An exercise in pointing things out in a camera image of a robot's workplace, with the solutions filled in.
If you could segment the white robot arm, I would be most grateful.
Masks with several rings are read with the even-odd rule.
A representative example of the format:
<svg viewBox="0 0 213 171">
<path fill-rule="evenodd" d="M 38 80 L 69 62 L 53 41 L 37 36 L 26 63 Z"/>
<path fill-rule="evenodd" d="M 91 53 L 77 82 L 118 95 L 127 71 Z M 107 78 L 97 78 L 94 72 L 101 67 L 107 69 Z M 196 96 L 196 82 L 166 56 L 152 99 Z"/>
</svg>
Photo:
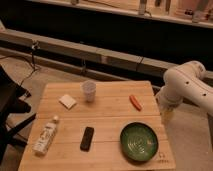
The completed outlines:
<svg viewBox="0 0 213 171">
<path fill-rule="evenodd" d="M 164 119 L 188 99 L 207 113 L 211 148 L 213 150 L 213 87 L 203 82 L 206 69 L 199 61 L 189 61 L 165 71 L 164 85 L 155 98 Z"/>
</svg>

